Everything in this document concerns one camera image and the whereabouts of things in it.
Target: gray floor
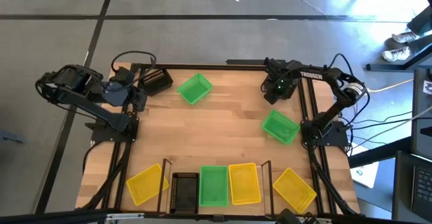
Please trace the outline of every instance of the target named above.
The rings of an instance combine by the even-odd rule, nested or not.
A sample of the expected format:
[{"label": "gray floor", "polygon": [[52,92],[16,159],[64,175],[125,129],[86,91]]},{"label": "gray floor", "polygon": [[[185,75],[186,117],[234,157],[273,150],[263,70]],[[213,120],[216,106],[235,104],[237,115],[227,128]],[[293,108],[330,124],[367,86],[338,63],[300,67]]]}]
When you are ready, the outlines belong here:
[{"label": "gray floor", "polygon": [[[324,65],[340,52],[370,88],[412,77],[409,73],[366,72],[364,66],[371,62],[387,63],[380,58],[380,52],[397,46],[388,41],[390,34],[404,31],[404,22],[427,5],[425,0],[307,1],[326,14],[367,16],[379,22],[105,21],[91,68],[107,75],[112,57],[131,49],[151,51],[161,63],[224,63],[226,59],[268,56]],[[374,5],[368,7],[366,1]],[[0,0],[0,3],[0,14],[99,14],[103,0]],[[225,13],[317,15],[300,0],[111,0],[108,9],[108,14]],[[3,119],[0,128],[27,139],[23,145],[0,143],[0,215],[32,212],[65,115],[36,94],[34,81],[44,72],[58,70],[65,64],[82,64],[95,24],[95,21],[0,21],[0,118]],[[124,61],[148,59],[130,56],[124,57]],[[335,66],[346,68],[342,61]],[[410,111],[412,84],[371,96],[370,105],[358,120],[383,119]],[[344,115],[352,117],[352,110],[344,111]],[[84,127],[86,121],[76,116],[48,211],[74,207],[82,157],[90,137],[90,130]],[[384,128],[359,131],[356,136],[372,136]],[[410,127],[406,126],[376,140],[391,142],[409,133]],[[362,207],[362,211],[368,208],[373,206]]]}]

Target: wooden table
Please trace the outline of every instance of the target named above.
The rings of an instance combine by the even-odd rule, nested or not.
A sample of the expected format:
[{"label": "wooden table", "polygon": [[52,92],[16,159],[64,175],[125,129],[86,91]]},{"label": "wooden table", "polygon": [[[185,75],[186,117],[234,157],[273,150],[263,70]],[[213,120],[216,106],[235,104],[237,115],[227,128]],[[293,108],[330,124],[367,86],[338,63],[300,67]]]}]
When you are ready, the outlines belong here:
[{"label": "wooden table", "polygon": [[[129,63],[117,65],[130,67]],[[262,129],[264,118],[276,109],[291,120],[302,119],[299,94],[294,92],[289,100],[279,100],[270,105],[260,91],[265,72],[229,70],[169,69],[173,86],[149,97],[144,112],[139,113],[138,136],[132,145],[126,179],[166,158],[173,163],[170,173],[199,173],[201,165],[231,165],[256,163],[263,200],[259,204],[234,206],[229,197],[228,207],[200,207],[200,214],[264,215],[269,213],[268,179],[264,179],[261,164],[270,160],[273,182],[288,167],[312,186],[311,166],[305,149],[300,145],[301,135],[283,145],[269,137]],[[201,73],[212,83],[210,93],[195,105],[189,105],[177,92],[177,87],[196,73]],[[319,111],[326,111],[333,104],[333,95],[325,82],[314,81]],[[304,87],[308,114],[312,115],[307,86]],[[111,111],[120,108],[104,105]],[[89,154],[82,178],[76,206],[83,206],[99,189],[107,177],[113,142],[104,142]],[[331,180],[343,199],[355,211],[359,211],[354,184],[346,155],[337,147],[326,147]],[[109,206],[113,206],[117,183],[113,184]],[[169,210],[167,195],[163,191],[161,211]],[[329,212],[325,186],[321,183],[324,211]],[[280,213],[291,206],[273,190],[274,210]],[[123,211],[156,211],[157,196],[140,206],[135,206],[125,185],[121,201]],[[307,208],[317,213],[315,201]]]}]

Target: green basket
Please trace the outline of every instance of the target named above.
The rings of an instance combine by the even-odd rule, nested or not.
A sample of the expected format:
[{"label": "green basket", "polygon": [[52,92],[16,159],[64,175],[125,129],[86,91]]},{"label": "green basket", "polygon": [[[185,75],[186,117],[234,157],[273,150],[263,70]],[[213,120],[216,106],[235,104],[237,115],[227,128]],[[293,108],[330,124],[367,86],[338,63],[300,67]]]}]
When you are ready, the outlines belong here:
[{"label": "green basket", "polygon": [[228,167],[201,167],[200,206],[228,206]]},{"label": "green basket", "polygon": [[284,144],[291,144],[300,126],[276,110],[267,116],[262,129]]},{"label": "green basket", "polygon": [[209,93],[212,87],[211,83],[201,73],[198,73],[179,86],[177,91],[188,103],[194,105]]}]

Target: sneaker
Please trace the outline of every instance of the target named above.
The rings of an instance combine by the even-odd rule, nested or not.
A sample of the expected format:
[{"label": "sneaker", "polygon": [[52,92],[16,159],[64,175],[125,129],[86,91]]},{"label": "sneaker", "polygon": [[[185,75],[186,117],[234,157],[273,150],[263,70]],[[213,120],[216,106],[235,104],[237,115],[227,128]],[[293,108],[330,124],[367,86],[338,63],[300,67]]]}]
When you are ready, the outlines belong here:
[{"label": "sneaker", "polygon": [[411,55],[410,47],[384,51],[383,57],[386,61],[405,60]]},{"label": "sneaker", "polygon": [[403,32],[401,34],[392,34],[391,37],[398,43],[405,43],[420,38],[413,32]]}]

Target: yellow basket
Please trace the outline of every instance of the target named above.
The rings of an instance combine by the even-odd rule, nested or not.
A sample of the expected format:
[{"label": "yellow basket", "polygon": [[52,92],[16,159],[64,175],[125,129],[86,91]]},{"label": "yellow basket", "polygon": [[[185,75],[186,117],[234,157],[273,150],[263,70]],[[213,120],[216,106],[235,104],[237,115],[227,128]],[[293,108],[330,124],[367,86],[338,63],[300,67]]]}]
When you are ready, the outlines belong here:
[{"label": "yellow basket", "polygon": [[254,204],[261,202],[257,166],[255,163],[228,166],[232,204]]},{"label": "yellow basket", "polygon": [[[126,181],[126,185],[136,206],[159,193],[161,174],[161,166],[157,163]],[[168,185],[167,178],[164,177],[162,190],[166,190]]]},{"label": "yellow basket", "polygon": [[317,197],[317,193],[290,168],[286,169],[276,180],[273,188],[298,214],[302,214]]}]

